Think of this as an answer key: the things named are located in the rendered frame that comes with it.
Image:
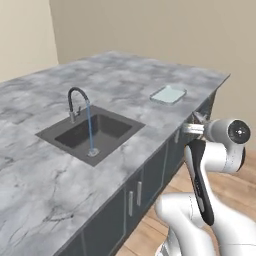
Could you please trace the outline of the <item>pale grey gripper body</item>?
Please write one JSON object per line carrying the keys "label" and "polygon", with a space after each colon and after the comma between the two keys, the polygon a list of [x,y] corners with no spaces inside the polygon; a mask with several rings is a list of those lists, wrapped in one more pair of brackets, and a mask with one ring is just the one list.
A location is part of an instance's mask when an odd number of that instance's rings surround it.
{"label": "pale grey gripper body", "polygon": [[182,125],[182,131],[186,134],[203,135],[207,131],[208,115],[194,111],[192,120]]}

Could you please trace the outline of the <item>dark grey sink basin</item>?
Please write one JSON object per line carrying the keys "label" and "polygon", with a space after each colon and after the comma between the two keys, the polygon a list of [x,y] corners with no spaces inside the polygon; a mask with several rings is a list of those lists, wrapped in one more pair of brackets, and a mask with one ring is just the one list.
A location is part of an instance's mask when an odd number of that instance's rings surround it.
{"label": "dark grey sink basin", "polygon": [[91,125],[95,156],[89,157],[87,111],[83,109],[71,123],[69,117],[37,133],[37,136],[79,160],[96,166],[144,127],[143,123],[91,105]]}

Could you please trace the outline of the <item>dark grey cupboard door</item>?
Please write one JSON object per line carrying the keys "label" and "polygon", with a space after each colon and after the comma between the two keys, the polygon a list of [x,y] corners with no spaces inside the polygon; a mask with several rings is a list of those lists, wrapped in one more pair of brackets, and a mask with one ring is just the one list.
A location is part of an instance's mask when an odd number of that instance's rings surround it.
{"label": "dark grey cupboard door", "polygon": [[84,256],[82,236],[78,234],[59,256]]}
{"label": "dark grey cupboard door", "polygon": [[212,113],[212,108],[215,100],[216,93],[213,92],[203,104],[196,110],[197,115],[195,120],[197,123],[202,123],[204,120],[209,120]]}
{"label": "dark grey cupboard door", "polygon": [[141,205],[137,205],[139,220],[145,215],[161,188],[166,148],[167,145],[164,144],[151,156],[142,168],[142,178],[140,180],[142,182]]}
{"label": "dark grey cupboard door", "polygon": [[179,134],[179,141],[176,144],[174,142],[175,135],[168,142],[168,154],[166,160],[166,173],[165,177],[170,179],[174,174],[178,164],[180,163],[183,153],[184,153],[184,145],[187,141],[187,136],[182,132],[181,129]]}
{"label": "dark grey cupboard door", "polygon": [[[133,191],[132,216],[128,214],[129,191]],[[137,215],[135,189],[121,189],[84,228],[86,256],[114,256],[136,226]]]}

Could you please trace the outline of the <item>blue water stream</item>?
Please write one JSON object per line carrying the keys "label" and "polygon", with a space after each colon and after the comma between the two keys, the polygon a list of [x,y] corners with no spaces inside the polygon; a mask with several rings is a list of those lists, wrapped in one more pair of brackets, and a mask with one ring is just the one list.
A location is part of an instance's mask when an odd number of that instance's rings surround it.
{"label": "blue water stream", "polygon": [[90,102],[86,100],[86,110],[87,110],[87,119],[88,119],[88,131],[89,131],[89,141],[90,141],[90,148],[89,148],[89,157],[95,156],[95,149],[94,149],[94,142],[93,142],[93,135],[92,135],[92,125],[91,125],[91,115],[90,115]]}

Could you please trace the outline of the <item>black and silver tap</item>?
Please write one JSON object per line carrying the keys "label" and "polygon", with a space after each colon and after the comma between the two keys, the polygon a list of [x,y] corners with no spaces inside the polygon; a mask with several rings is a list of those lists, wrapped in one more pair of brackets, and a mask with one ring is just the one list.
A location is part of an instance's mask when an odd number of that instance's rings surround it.
{"label": "black and silver tap", "polygon": [[81,114],[81,110],[82,110],[81,106],[79,106],[77,112],[76,113],[74,112],[74,104],[73,104],[73,99],[72,99],[72,94],[74,92],[78,92],[84,98],[86,107],[90,106],[90,100],[89,100],[87,94],[84,92],[84,90],[82,90],[79,87],[70,88],[68,91],[67,97],[68,97],[69,116],[70,116],[71,123],[75,123],[76,117]]}

